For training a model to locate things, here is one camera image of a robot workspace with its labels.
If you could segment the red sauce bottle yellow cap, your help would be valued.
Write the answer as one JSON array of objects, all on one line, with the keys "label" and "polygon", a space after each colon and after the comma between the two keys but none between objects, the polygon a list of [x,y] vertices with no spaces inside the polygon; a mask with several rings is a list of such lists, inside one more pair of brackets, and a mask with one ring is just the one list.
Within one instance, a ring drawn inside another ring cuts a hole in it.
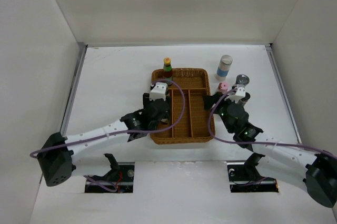
[{"label": "red sauce bottle yellow cap", "polygon": [[163,77],[167,80],[173,80],[173,70],[171,65],[171,59],[169,57],[164,58],[163,60]]}]

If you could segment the tall blue label spice jar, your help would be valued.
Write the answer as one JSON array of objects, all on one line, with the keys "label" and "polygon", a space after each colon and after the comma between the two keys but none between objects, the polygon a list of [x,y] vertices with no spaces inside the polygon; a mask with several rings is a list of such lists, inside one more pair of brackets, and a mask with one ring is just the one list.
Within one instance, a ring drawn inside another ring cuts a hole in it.
[{"label": "tall blue label spice jar", "polygon": [[229,73],[230,67],[233,63],[233,58],[230,55],[223,55],[220,59],[217,71],[216,79],[220,82],[225,81]]}]

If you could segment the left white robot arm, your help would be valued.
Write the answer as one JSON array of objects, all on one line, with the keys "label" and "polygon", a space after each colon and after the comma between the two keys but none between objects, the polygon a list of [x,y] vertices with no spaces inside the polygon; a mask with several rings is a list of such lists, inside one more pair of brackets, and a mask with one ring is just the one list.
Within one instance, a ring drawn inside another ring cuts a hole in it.
[{"label": "left white robot arm", "polygon": [[78,135],[62,136],[60,132],[49,136],[37,160],[47,186],[62,184],[79,174],[78,162],[88,154],[112,144],[124,144],[143,138],[156,131],[171,116],[171,97],[150,99],[143,94],[143,108],[122,116],[107,126]]}]

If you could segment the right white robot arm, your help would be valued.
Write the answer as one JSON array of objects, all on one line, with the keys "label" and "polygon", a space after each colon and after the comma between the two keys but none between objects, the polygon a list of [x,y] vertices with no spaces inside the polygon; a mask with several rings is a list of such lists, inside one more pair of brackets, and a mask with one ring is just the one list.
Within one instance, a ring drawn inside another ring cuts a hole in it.
[{"label": "right white robot arm", "polygon": [[314,147],[286,144],[269,137],[249,122],[249,114],[235,102],[237,90],[203,97],[204,109],[221,118],[231,144],[252,154],[245,162],[244,173],[249,179],[270,177],[298,187],[320,205],[333,208],[336,204],[336,156]]}]

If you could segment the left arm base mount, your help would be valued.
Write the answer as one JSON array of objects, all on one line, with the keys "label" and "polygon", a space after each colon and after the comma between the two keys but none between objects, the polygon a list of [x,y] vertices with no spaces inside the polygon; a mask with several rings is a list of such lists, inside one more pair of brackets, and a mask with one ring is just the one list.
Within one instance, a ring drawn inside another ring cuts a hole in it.
[{"label": "left arm base mount", "polygon": [[84,192],[88,194],[130,194],[133,193],[135,163],[118,163],[112,154],[105,154],[109,162],[103,175],[88,175]]}]

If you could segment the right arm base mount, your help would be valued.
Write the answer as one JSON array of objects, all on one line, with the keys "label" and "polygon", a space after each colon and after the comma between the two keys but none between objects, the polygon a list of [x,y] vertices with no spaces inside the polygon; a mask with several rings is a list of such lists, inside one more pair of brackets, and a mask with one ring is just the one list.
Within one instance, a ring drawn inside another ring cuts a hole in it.
[{"label": "right arm base mount", "polygon": [[261,176],[256,169],[262,157],[263,155],[253,153],[246,161],[226,164],[232,193],[279,192],[277,181]]}]

